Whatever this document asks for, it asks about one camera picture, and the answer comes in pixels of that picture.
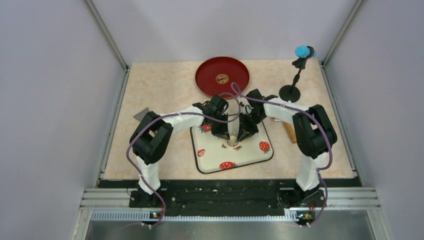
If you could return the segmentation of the white dough lump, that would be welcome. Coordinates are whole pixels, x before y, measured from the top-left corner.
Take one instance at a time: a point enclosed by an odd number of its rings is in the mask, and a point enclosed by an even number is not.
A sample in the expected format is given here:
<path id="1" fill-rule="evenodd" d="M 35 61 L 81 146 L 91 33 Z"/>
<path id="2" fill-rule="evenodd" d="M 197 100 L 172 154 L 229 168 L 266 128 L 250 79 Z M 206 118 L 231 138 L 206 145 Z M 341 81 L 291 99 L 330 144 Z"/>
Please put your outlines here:
<path id="1" fill-rule="evenodd" d="M 239 130 L 239 117 L 237 117 L 234 121 L 227 123 L 228 125 L 228 131 L 229 131 L 229 136 L 230 135 L 238 135 L 238 130 Z M 226 146 L 226 147 L 230 147 L 227 144 L 227 140 L 224 139 L 222 141 L 222 143 Z"/>

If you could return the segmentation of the strawberry print rectangular tray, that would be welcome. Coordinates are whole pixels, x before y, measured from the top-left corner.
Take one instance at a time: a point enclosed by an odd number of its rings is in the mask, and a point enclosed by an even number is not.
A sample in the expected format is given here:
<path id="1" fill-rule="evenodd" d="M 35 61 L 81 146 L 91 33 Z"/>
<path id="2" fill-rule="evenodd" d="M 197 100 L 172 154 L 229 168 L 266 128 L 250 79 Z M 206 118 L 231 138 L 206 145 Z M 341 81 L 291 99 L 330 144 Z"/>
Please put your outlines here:
<path id="1" fill-rule="evenodd" d="M 258 133 L 239 142 L 237 147 L 226 147 L 224 139 L 213 136 L 211 132 L 201 132 L 199 126 L 191 127 L 197 170 L 211 174 L 270 160 L 274 156 L 270 137 L 263 122 L 257 127 Z"/>

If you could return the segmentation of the wooden dough roller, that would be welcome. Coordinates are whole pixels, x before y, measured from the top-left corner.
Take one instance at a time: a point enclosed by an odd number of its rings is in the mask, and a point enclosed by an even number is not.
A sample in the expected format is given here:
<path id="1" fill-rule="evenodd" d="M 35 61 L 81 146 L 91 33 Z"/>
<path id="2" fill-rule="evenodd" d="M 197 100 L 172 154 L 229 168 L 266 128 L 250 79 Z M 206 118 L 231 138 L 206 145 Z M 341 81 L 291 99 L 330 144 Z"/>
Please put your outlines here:
<path id="1" fill-rule="evenodd" d="M 285 121 L 279 120 L 277 118 L 273 118 L 273 117 L 271 118 L 271 120 L 274 121 L 274 122 L 281 122 L 282 125 L 283 125 L 283 127 L 284 127 L 284 129 L 285 129 L 285 131 L 286 131 L 286 133 L 287 133 L 288 138 L 290 139 L 290 141 L 293 144 L 296 144 L 297 143 L 296 133 L 295 133 L 295 131 L 294 131 L 294 129 L 293 129 L 293 127 L 292 127 L 291 124 L 289 124 L 289 123 L 287 123 Z"/>

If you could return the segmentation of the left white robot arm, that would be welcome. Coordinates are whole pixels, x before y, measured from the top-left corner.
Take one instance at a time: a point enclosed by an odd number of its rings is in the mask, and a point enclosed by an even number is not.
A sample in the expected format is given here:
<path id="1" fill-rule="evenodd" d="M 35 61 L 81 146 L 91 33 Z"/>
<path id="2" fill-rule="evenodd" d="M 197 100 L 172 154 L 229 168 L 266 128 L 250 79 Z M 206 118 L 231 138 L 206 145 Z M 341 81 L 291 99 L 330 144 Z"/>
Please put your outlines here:
<path id="1" fill-rule="evenodd" d="M 210 100 L 180 111 L 162 115 L 148 111 L 144 115 L 130 137 L 127 152 L 133 152 L 136 157 L 136 161 L 130 163 L 138 172 L 138 190 L 147 206 L 154 207 L 160 202 L 158 162 L 165 155 L 172 134 L 207 125 L 213 136 L 228 140 L 228 108 L 224 98 L 214 95 Z"/>

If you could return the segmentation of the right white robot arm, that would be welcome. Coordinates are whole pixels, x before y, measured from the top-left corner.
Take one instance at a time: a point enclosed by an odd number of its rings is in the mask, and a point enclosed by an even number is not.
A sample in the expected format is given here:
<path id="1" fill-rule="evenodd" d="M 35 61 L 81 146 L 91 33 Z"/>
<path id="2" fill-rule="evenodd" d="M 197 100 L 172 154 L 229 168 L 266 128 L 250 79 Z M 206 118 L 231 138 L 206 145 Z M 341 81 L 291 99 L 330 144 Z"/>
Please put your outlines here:
<path id="1" fill-rule="evenodd" d="M 250 107 L 240 114 L 237 141 L 241 142 L 259 132 L 258 124 L 265 118 L 274 118 L 291 125 L 296 144 L 303 154 L 293 200 L 307 206 L 314 198 L 312 189 L 320 184 L 321 170 L 328 169 L 333 161 L 332 146 L 338 137 L 322 105 L 304 107 L 285 101 L 276 95 L 264 97 L 258 89 L 244 96 Z"/>

